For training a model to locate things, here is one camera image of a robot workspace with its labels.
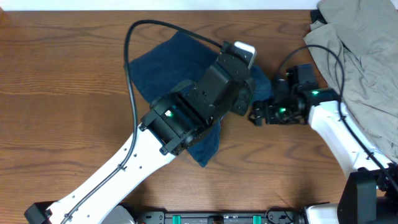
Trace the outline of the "dark blue shorts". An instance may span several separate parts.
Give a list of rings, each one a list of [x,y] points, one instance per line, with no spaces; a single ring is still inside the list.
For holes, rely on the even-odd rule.
[[[130,78],[142,97],[152,103],[158,97],[185,80],[198,82],[206,69],[216,60],[218,53],[201,42],[177,32],[169,40],[154,47],[148,53],[132,60]],[[271,81],[261,68],[254,65],[251,77],[256,83],[252,101],[264,101],[273,97]],[[217,153],[220,144],[221,120],[207,137],[187,149],[201,167]]]

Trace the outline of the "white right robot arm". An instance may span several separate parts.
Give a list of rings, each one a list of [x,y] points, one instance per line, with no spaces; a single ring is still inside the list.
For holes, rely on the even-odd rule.
[[[257,101],[249,119],[256,126],[309,125],[347,178],[338,203],[307,205],[292,223],[397,223],[397,164],[367,139],[335,90],[293,91]]]

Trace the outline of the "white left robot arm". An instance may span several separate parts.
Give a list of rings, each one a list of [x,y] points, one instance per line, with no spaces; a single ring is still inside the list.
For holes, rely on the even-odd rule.
[[[206,138],[227,112],[246,114],[255,56],[255,50],[227,50],[187,94],[175,91],[155,100],[109,161],[65,198],[32,204],[27,221],[101,223],[144,179]]]

